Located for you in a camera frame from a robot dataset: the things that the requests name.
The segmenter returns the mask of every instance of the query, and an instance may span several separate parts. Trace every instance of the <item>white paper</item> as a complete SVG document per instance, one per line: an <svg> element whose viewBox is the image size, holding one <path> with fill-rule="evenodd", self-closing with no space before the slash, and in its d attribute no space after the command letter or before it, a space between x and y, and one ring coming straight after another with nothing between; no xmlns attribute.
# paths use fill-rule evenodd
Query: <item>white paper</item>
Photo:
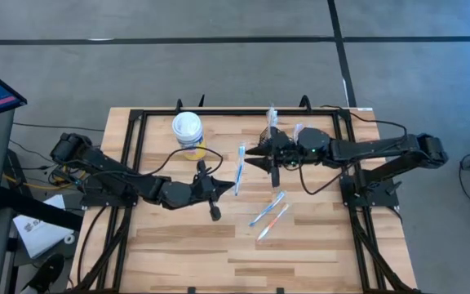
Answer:
<svg viewBox="0 0 470 294"><path fill-rule="evenodd" d="M63 196L60 194L45 200L44 203L64 210ZM71 229L51 225L28 216L16 216L14 224L30 258L36 258L63 240L65 236L73 233Z"/></svg>

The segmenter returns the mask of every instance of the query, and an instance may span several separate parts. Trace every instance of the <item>black floor stripe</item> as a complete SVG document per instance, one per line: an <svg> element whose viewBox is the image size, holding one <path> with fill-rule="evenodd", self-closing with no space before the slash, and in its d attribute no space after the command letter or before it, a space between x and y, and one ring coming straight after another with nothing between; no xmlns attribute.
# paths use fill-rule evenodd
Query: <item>black floor stripe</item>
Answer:
<svg viewBox="0 0 470 294"><path fill-rule="evenodd" d="M443 37L344 37L344 42L470 42L470 36L443 36Z"/></svg>
<svg viewBox="0 0 470 294"><path fill-rule="evenodd" d="M340 71L342 73L342 79L344 80L344 90L346 91L348 106L357 107L357 99L355 98L355 91L353 90L353 83L351 82L348 57L346 56L344 39L342 38L342 31L340 30L339 16L336 12L335 0L327 0L327 6L330 9L331 24L333 25L333 32L335 34L336 51L339 55Z"/></svg>
<svg viewBox="0 0 470 294"><path fill-rule="evenodd" d="M112 38L112 39L29 39L0 40L0 45L160 45L160 44L226 44L226 43L315 43L334 42L333 37L267 36L205 38Z"/></svg>

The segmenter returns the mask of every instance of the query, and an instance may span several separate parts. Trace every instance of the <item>wooden tabletop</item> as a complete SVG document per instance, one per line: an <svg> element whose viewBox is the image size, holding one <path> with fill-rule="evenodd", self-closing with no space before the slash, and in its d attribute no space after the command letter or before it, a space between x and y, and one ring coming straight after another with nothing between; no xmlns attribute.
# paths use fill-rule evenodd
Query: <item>wooden tabletop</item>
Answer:
<svg viewBox="0 0 470 294"><path fill-rule="evenodd" d="M372 111L353 109L363 118L374 119ZM101 149L120 160L130 108L112 108ZM140 172L160 166L179 145L171 130L172 116L149 117L144 136ZM208 148L224 156L224 164L213 175L220 180L234 180L237 148L241 142L255 146L267 125L265 116L202 116ZM292 134L296 123L322 129L335 137L333 123L324 116L280 116L278 127ZM357 141L378 140L375 123L352 120ZM135 151L134 131L129 164ZM205 158L213 167L218 159ZM362 164L371 169L383 159ZM195 162L177 154L159 172L172 180L190 183ZM328 167L303 167L309 189L314 190L339 173ZM306 194L297 171L281 169L284 203L290 209L275 224L264 241L256 242L260 231L280 211L266 215L253 228L248 224L269 205L276 192L270 177L257 167L246 164L239 196L226 192L219 201L222 218L213 222L207 203L176 211L140 201L133 210L121 292L361 292L357 258L347 208L342 204L338 183L316 195ZM85 213L81 236L85 236L99 208ZM379 250L402 281L416 287L409 253L400 220L385 208L372 211ZM94 265L103 249L109 221L109 209L96 222L82 259L82 276ZM79 239L71 279L75 282ZM371 286L375 286L372 260L366 254ZM107 285L111 286L115 254L109 264Z"/></svg>

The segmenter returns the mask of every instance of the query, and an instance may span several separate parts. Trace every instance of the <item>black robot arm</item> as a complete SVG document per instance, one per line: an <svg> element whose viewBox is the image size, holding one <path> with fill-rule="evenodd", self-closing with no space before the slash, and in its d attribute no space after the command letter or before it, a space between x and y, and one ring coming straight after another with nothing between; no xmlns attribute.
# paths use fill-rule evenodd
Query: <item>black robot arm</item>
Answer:
<svg viewBox="0 0 470 294"><path fill-rule="evenodd" d="M271 128L271 137L246 151L260 158L246 162L272 174L273 187L279 186L279 167L295 168L304 164L321 164L331 168L348 167L362 159L394 157L372 171L367 171L366 182L393 178L416 167L438 168L447 162L447 154L438 138L430 135L411 135L354 143L330 138L325 132L306 127L294 142L283 131Z"/></svg>
<svg viewBox="0 0 470 294"><path fill-rule="evenodd" d="M54 171L54 176L73 182L85 194L83 206L131 207L141 197L148 203L174 210L207 201L211 217L217 221L220 211L215 203L234 185L209 176L202 160L197 163L192 184L175 182L168 176L141 175L103 154L88 137L77 134L61 135L51 157L60 165L89 174L85 180L79 180L61 169Z"/></svg>

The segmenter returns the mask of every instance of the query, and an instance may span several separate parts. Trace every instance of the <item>black shoe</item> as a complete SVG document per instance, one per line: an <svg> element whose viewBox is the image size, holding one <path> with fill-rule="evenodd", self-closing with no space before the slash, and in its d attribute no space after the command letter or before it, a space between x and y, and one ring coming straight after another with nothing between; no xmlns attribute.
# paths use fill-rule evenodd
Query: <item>black shoe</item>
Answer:
<svg viewBox="0 0 470 294"><path fill-rule="evenodd" d="M52 285L61 275L64 268L64 256L56 253L50 257L39 267L38 272L33 278L24 285L26 287L32 287L38 290L39 293L48 291L50 285Z"/></svg>

